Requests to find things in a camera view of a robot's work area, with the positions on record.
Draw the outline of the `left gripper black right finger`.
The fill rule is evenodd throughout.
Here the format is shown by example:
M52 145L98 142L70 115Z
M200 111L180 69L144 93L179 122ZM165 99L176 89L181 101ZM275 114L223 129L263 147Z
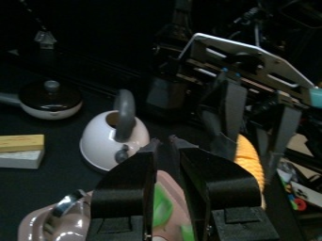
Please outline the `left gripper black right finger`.
M279 241L253 176L185 140L169 142L195 241Z

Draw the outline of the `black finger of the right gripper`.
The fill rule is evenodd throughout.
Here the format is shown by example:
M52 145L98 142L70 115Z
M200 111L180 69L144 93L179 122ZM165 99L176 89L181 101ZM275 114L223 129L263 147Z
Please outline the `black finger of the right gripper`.
M239 77L220 71L200 100L200 119L209 134L209 150L227 160L235 158L245 101Z
M280 93L269 96L253 109L256 147L267 184L275 175L300 116L301 111L293 107L291 97Z

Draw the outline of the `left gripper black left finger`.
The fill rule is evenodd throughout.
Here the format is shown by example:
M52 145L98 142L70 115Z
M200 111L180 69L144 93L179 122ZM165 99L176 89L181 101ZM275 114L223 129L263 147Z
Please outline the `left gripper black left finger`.
M85 241L152 241L157 139L112 168L90 199Z

